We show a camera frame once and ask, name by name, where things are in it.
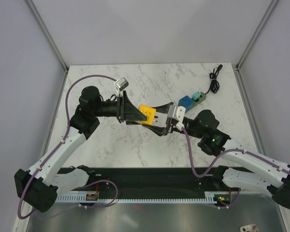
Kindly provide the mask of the yellow plug cube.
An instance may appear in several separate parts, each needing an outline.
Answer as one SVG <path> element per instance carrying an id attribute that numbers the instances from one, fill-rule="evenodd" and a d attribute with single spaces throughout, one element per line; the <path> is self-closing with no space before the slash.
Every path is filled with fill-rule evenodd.
<path id="1" fill-rule="evenodd" d="M 154 123 L 158 123 L 158 117 L 156 116 L 157 110 L 155 108 L 141 104 L 138 109 L 146 116 L 146 120 L 137 121 L 137 123 L 143 125 L 153 125 Z"/>

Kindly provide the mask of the blue plug cube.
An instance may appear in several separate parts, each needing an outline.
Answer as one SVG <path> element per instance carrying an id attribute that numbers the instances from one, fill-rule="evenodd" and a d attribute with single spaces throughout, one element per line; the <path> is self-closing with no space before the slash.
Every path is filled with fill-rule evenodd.
<path id="1" fill-rule="evenodd" d="M 186 109 L 186 112 L 188 112 L 193 108 L 194 101 L 186 95 L 179 100 L 178 105 L 183 106 Z"/>

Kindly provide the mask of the teal plug cube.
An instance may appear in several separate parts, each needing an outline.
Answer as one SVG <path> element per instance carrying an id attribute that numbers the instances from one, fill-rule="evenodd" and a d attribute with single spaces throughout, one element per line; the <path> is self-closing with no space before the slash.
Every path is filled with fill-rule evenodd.
<path id="1" fill-rule="evenodd" d="M 201 92 L 197 91 L 193 94 L 192 99 L 196 102 L 202 96 Z"/>

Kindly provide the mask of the green power strip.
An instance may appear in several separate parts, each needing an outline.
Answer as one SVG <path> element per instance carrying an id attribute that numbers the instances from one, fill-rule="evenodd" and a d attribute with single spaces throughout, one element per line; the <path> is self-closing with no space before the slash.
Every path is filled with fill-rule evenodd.
<path id="1" fill-rule="evenodd" d="M 191 98 L 189 101 L 189 105 L 186 107 L 186 113 L 190 111 L 192 108 L 198 106 L 203 101 L 205 101 L 205 99 L 206 99 L 206 94 L 203 92 L 200 92 L 200 96 L 198 99 L 195 100 L 194 98 Z"/>

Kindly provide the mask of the white angled socket block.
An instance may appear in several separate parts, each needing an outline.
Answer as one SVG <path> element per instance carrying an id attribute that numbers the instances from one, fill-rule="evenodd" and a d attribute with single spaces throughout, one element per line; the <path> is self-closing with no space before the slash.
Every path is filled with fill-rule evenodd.
<path id="1" fill-rule="evenodd" d="M 151 131 L 147 128 L 141 129 L 141 136 L 144 143 L 148 143 L 151 139 Z"/>

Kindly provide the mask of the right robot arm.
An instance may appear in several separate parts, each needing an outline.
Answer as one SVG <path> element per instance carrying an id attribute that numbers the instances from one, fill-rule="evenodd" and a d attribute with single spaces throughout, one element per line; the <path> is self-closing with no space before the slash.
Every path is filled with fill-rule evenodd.
<path id="1" fill-rule="evenodd" d="M 194 119 L 185 117 L 183 106 L 169 103 L 155 107 L 155 119 L 166 115 L 165 127 L 154 132 L 163 136 L 174 131 L 185 134 L 186 138 L 198 138 L 202 152 L 239 164 L 247 169 L 240 172 L 220 166 L 212 177 L 212 186 L 217 190 L 226 187 L 258 191 L 268 195 L 280 206 L 290 209 L 290 164 L 254 153 L 229 135 L 218 129 L 219 121 L 211 110 L 200 111 Z"/>

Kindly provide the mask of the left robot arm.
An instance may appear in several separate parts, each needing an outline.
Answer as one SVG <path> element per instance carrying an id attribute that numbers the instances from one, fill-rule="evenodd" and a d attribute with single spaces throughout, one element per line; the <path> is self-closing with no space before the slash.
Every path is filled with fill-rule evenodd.
<path id="1" fill-rule="evenodd" d="M 115 117 L 119 122 L 146 121 L 123 91 L 115 101 L 103 101 L 94 86 L 82 90 L 74 115 L 69 118 L 67 132 L 52 151 L 47 152 L 27 171 L 18 170 L 14 175 L 16 192 L 21 201 L 41 213 L 48 211 L 57 197 L 78 187 L 91 190 L 96 177 L 86 172 L 85 166 L 67 175 L 58 171 L 73 152 L 93 134 L 99 126 L 99 117 Z"/>

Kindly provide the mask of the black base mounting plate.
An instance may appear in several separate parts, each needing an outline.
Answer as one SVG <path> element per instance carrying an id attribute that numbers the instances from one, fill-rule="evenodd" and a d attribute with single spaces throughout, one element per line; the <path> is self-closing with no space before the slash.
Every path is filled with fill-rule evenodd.
<path id="1" fill-rule="evenodd" d="M 215 178 L 221 167 L 196 177 L 189 167 L 171 168 L 89 168 L 89 180 L 80 191 L 97 191 L 99 199 L 187 200 L 201 199 L 206 192 L 237 191 Z"/>

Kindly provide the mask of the right aluminium frame post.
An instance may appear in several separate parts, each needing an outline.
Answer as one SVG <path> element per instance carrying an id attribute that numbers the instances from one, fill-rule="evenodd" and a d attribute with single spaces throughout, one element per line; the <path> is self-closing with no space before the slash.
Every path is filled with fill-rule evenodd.
<path id="1" fill-rule="evenodd" d="M 261 35 L 264 27 L 268 23 L 270 17 L 272 16 L 273 12 L 275 11 L 277 5 L 280 3 L 280 0 L 271 0 L 270 4 L 266 8 L 265 13 L 263 14 L 260 22 L 258 23 L 256 29 L 254 30 L 247 46 L 245 47 L 242 55 L 239 58 L 239 61 L 236 64 L 233 64 L 232 67 L 235 68 L 236 72 L 239 72 L 241 67 L 243 66 L 245 60 L 247 59 L 250 51 L 252 50 L 253 46 L 257 42 L 259 36 Z"/>

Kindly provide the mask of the aluminium frame post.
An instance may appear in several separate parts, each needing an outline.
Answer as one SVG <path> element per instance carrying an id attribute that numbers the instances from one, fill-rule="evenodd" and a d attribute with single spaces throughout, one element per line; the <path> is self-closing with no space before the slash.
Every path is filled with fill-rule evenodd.
<path id="1" fill-rule="evenodd" d="M 32 17 L 34 18 L 37 26 L 39 27 L 43 36 L 45 37 L 48 45 L 50 46 L 52 52 L 55 55 L 57 61 L 59 62 L 59 64 L 63 68 L 65 74 L 67 74 L 69 71 L 69 67 L 67 66 L 66 62 L 64 61 L 64 58 L 63 58 L 61 52 L 59 51 L 58 46 L 56 45 L 50 31 L 48 30 L 41 14 L 39 13 L 34 1 L 33 0 L 24 0 L 24 3 L 26 4 L 26 6 L 27 6 L 29 12 L 31 13 Z"/>
<path id="2" fill-rule="evenodd" d="M 247 46 L 245 47 L 242 55 L 239 58 L 239 61 L 236 64 L 233 64 L 232 67 L 235 68 L 236 72 L 239 72 L 241 67 L 243 66 L 245 60 L 247 59 L 250 51 L 252 50 L 253 46 L 257 42 L 259 36 L 261 35 L 264 27 L 268 23 L 270 17 L 272 16 L 273 12 L 275 11 L 277 5 L 280 3 L 280 0 L 271 0 L 270 4 L 266 8 L 265 13 L 263 14 L 260 22 L 258 23 L 256 29 L 254 30 Z"/>

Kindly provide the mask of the left aluminium frame post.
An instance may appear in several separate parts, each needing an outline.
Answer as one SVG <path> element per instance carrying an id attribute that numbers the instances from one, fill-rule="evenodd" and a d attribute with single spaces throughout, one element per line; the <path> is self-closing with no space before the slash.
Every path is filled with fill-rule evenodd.
<path id="1" fill-rule="evenodd" d="M 52 52 L 55 55 L 57 61 L 59 62 L 59 64 L 63 68 L 65 74 L 67 74 L 69 71 L 69 67 L 67 66 L 66 62 L 64 61 L 64 58 L 63 58 L 61 52 L 59 51 L 58 46 L 56 45 L 50 31 L 48 30 L 41 14 L 39 13 L 34 1 L 33 0 L 24 0 L 24 3 L 26 4 L 26 6 L 27 6 L 29 12 L 31 13 L 32 17 L 34 18 L 37 26 L 39 27 L 43 36 L 45 37 L 48 45 L 50 46 Z"/>

